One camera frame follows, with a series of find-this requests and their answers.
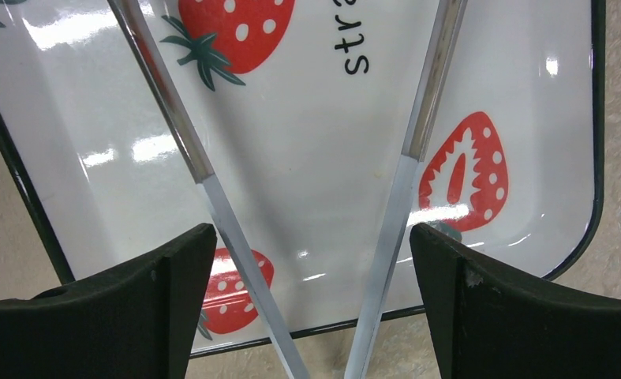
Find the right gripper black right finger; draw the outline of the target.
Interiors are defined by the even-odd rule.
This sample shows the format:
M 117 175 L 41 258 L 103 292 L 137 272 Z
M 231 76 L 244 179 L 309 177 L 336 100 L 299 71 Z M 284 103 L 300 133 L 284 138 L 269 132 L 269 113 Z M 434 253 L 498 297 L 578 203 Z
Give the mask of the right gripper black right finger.
M 621 378 L 621 299 L 564 287 L 425 223 L 410 248 L 443 378 Z

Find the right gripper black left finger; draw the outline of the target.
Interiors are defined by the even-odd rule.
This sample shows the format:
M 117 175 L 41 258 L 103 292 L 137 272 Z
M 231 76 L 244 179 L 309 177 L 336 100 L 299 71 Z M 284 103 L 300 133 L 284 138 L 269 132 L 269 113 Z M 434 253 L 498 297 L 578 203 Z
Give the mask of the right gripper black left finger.
M 183 378 L 216 243 L 202 223 L 93 276 L 0 300 L 0 378 Z

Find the metal kitchen tongs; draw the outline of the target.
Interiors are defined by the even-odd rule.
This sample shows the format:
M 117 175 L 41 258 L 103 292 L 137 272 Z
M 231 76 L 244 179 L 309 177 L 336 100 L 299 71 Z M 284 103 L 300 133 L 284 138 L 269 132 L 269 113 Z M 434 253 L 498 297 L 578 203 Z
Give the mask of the metal kitchen tongs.
M 265 284 L 234 210 L 156 46 L 139 2 L 111 1 L 109 6 L 193 181 L 204 191 L 213 223 L 231 253 L 287 375 L 291 378 L 307 378 L 309 372 Z M 466 6 L 465 1 L 441 1 L 438 5 L 402 152 L 365 284 L 344 373 L 346 378 L 364 378 L 368 371 L 398 252 L 410 217 L 413 194 L 423 171 L 422 161 L 432 135 Z

